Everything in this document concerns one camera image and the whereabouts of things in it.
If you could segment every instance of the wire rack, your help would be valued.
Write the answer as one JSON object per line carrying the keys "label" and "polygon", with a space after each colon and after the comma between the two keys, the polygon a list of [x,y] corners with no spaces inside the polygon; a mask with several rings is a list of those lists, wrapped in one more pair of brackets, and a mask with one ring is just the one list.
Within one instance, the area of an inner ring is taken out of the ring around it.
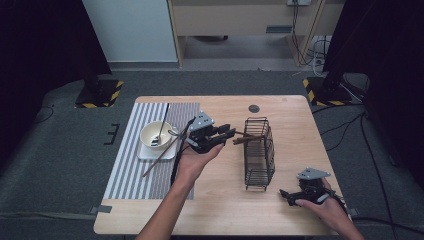
{"label": "wire rack", "polygon": [[271,127],[266,117],[248,118],[244,133],[262,136],[244,143],[244,173],[246,190],[249,187],[266,188],[275,172],[274,144]]}

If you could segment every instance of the floor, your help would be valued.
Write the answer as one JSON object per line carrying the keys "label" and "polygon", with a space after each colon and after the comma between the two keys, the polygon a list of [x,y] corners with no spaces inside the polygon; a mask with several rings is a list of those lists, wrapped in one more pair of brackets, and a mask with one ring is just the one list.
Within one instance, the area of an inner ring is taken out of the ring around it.
{"label": "floor", "polygon": [[[312,62],[296,66],[286,37],[282,34],[230,36],[227,40],[223,36],[189,37],[181,68],[174,63],[112,63],[111,68],[112,71],[311,71]],[[315,37],[310,49],[313,50],[314,43],[318,41],[316,52],[323,52],[323,38]],[[309,51],[306,58],[311,59],[312,56],[313,51]]]}

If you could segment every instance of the gray carpet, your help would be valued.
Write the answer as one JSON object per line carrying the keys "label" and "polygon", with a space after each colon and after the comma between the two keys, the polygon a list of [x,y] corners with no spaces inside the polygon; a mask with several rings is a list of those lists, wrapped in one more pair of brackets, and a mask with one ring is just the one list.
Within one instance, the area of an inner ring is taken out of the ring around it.
{"label": "gray carpet", "polygon": [[[0,178],[0,212],[54,212],[86,216],[92,206],[99,205],[137,96],[306,96],[302,80],[307,76],[312,76],[312,73],[115,72],[114,77],[124,81],[115,105],[95,109],[74,108],[75,99],[83,86],[82,81],[56,89],[46,95],[45,108],[41,109],[36,119],[41,122],[33,125],[15,152],[12,164]],[[311,108],[314,111],[322,107]],[[324,132],[351,121],[362,112],[363,106],[348,106],[317,112],[314,116],[320,132]],[[358,118],[354,121],[344,136],[344,128],[340,128],[324,134],[323,141],[326,148],[330,149],[343,137],[341,144],[328,154],[349,207],[356,208],[359,217],[388,220],[384,195],[361,133],[360,120]],[[112,124],[120,124],[115,143],[104,145],[111,140],[108,132],[115,130]],[[391,165],[372,123],[366,118],[363,119],[363,127],[384,183],[394,222],[423,231],[424,216],[421,213],[424,212],[424,191],[414,183],[407,170]],[[367,239],[395,239],[388,225],[370,221],[355,223]],[[97,236],[93,232],[93,224],[92,219],[3,216],[0,218],[0,239],[122,238]],[[396,229],[396,233],[398,239],[422,237],[400,228]]]}

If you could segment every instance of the small rod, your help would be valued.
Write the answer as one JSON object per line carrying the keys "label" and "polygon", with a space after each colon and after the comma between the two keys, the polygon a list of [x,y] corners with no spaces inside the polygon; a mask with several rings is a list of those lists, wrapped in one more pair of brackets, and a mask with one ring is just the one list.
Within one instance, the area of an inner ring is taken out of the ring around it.
{"label": "small rod", "polygon": [[265,136],[261,135],[261,136],[237,138],[236,140],[233,140],[233,144],[237,145],[237,144],[240,144],[240,143],[245,143],[245,142],[248,142],[248,141],[257,140],[257,139],[261,139],[261,138],[265,138]]}
{"label": "small rod", "polygon": [[147,169],[147,171],[143,174],[143,177],[147,176],[149,174],[150,170],[153,169],[153,167],[160,161],[160,159],[165,155],[165,153],[168,151],[169,148],[174,144],[175,141],[177,141],[178,137],[176,137],[172,142],[166,147],[166,149],[159,155],[158,159],[155,160],[155,162]]}
{"label": "small rod", "polygon": [[255,135],[244,133],[244,132],[238,132],[238,131],[236,131],[236,133],[237,134],[241,134],[241,135],[246,136],[246,137],[256,137]]}
{"label": "small rod", "polygon": [[158,145],[160,144],[160,135],[162,134],[163,125],[165,124],[166,117],[168,116],[168,110],[169,110],[169,103],[166,104],[165,116],[163,117],[162,124],[160,126],[159,136],[158,136]]}

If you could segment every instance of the human arm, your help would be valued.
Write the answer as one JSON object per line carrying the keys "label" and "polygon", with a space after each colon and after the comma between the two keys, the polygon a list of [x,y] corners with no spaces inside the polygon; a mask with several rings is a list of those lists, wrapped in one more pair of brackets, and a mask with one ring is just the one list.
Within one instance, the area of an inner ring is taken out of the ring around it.
{"label": "human arm", "polygon": [[[331,189],[330,184],[325,178],[322,181],[325,188]],[[321,205],[304,199],[297,199],[296,204],[314,212],[329,228],[336,231],[344,239],[365,239],[334,198],[328,197]]]}
{"label": "human arm", "polygon": [[137,235],[137,240],[168,240],[170,238],[195,181],[206,164],[214,159],[222,148],[223,144],[220,144],[208,153],[198,154],[189,147],[182,153],[174,184],[172,184],[153,216]]}

